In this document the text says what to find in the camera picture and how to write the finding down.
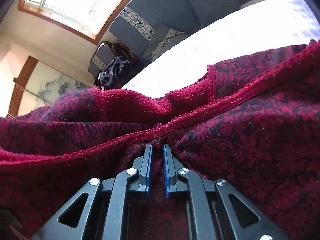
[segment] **wooden trim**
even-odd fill
[[[9,105],[9,110],[8,110],[9,116],[15,117],[18,115],[23,92],[38,62],[39,61],[37,59],[29,56],[25,64],[23,65],[23,68],[19,74],[19,77],[13,79],[15,84],[14,84],[11,101]]]
[[[23,95],[24,89],[17,84],[14,84],[11,101],[9,105],[8,114],[16,117],[18,115],[22,95]]]
[[[42,9],[38,9],[29,5],[25,4],[26,0],[19,0],[18,10],[22,12],[26,12],[29,14],[32,14],[34,16],[37,16],[41,19],[44,19],[46,21],[49,21],[67,31],[70,31],[74,33],[75,35],[80,36],[81,38],[84,38],[87,41],[90,41],[94,45],[98,45],[99,41],[101,40],[102,36],[105,34],[105,32],[109,29],[113,21],[118,17],[120,12],[131,2],[131,0],[121,0],[117,7],[113,10],[113,12],[108,16],[107,20],[105,21],[104,25],[101,27],[97,35],[94,35],[93,33],[90,33],[89,31],[81,28],[79,26],[79,29],[74,29],[68,25],[65,25],[61,22],[58,22],[51,18],[50,12],[44,11]]]
[[[33,70],[35,69],[37,63],[39,61],[35,59],[34,57],[29,56],[27,61],[25,62],[18,78],[14,78],[13,82],[15,82],[17,85],[19,85],[22,88],[26,88],[26,85],[29,81],[29,78],[31,77],[31,74]]]

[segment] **decorative fabric border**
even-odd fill
[[[107,67],[96,55],[94,55],[92,62],[95,63],[101,70],[104,70]]]
[[[155,30],[144,19],[142,19],[134,10],[128,6],[123,9],[120,16],[130,23],[137,31],[139,31],[147,41],[151,41]]]
[[[173,28],[170,28],[167,32],[166,36],[164,37],[163,41],[158,43],[157,48],[152,52],[152,60],[158,56],[162,47],[168,44],[173,38],[177,37],[178,35],[184,34],[184,32],[179,32]]]

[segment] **dark cloth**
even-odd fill
[[[202,178],[225,178],[290,239],[318,239],[320,43],[208,66],[199,82],[150,99],[72,91],[0,119],[0,208],[27,237],[90,178],[108,179],[154,145],[151,193],[131,208],[129,238],[187,239],[185,203],[168,199],[162,147]]]
[[[103,90],[116,88],[119,78],[130,72],[131,65],[131,62],[125,58],[116,57],[104,70],[99,72],[94,84]]]

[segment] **black plastic clamp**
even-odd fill
[[[153,146],[115,178],[90,179],[30,240],[127,239],[128,194],[150,192]]]
[[[186,201],[189,240],[287,240],[287,235],[225,179],[202,179],[164,146],[167,197]]]

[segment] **wall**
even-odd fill
[[[39,61],[92,86],[94,79],[87,68],[97,46],[46,20],[18,11],[18,2],[7,12],[0,32],[11,44],[30,51]],[[116,40],[108,31],[101,39],[112,43]]]
[[[0,117],[6,117],[14,88],[13,74],[7,56],[0,62]]]

